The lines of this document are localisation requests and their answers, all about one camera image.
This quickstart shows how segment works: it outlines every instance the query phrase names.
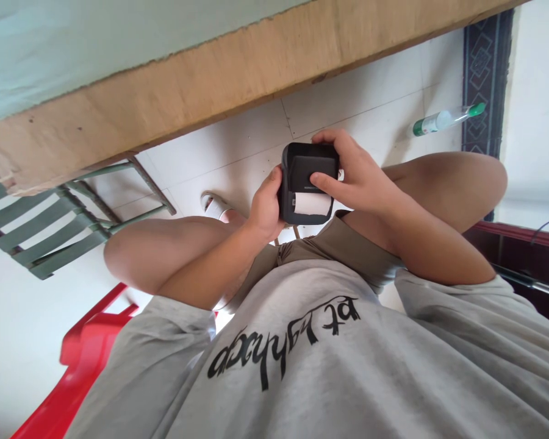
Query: sleeve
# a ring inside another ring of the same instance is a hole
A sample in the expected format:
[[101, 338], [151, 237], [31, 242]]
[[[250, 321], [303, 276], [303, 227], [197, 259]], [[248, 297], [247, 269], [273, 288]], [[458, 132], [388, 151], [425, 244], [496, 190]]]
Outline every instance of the sleeve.
[[213, 312], [155, 296], [118, 334], [66, 438], [154, 436], [214, 335]]
[[549, 320], [497, 276], [446, 287], [399, 270], [407, 315], [549, 418]]

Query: portable thermal printer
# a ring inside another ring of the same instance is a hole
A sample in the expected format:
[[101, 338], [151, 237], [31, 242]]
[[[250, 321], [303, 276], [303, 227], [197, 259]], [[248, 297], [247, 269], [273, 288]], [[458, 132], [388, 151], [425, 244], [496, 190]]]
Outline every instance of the portable thermal printer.
[[333, 145], [289, 143], [282, 152], [282, 183], [279, 189], [279, 216], [288, 224], [315, 225], [331, 217], [334, 199], [311, 184], [315, 172], [335, 179], [340, 157]]

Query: bottle label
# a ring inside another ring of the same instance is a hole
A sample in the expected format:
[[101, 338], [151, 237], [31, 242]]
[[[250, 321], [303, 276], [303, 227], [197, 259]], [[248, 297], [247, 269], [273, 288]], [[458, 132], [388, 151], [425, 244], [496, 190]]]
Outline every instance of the bottle label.
[[419, 137], [431, 132], [439, 131], [437, 129], [437, 116], [438, 115], [429, 116], [428, 118], [415, 122], [413, 125], [413, 134]]

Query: light blue surface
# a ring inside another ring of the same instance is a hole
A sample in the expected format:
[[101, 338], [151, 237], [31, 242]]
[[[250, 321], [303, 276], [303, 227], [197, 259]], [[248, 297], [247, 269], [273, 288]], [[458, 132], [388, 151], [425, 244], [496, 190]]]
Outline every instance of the light blue surface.
[[0, 0], [0, 119], [306, 0]]

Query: white slipper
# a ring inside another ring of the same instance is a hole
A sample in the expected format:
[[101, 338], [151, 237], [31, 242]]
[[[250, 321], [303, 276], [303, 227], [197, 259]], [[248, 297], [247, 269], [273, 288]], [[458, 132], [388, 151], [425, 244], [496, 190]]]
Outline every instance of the white slipper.
[[215, 218], [216, 220], [219, 220], [228, 210], [233, 209], [227, 202], [211, 192], [201, 194], [201, 208], [204, 210], [206, 216]]

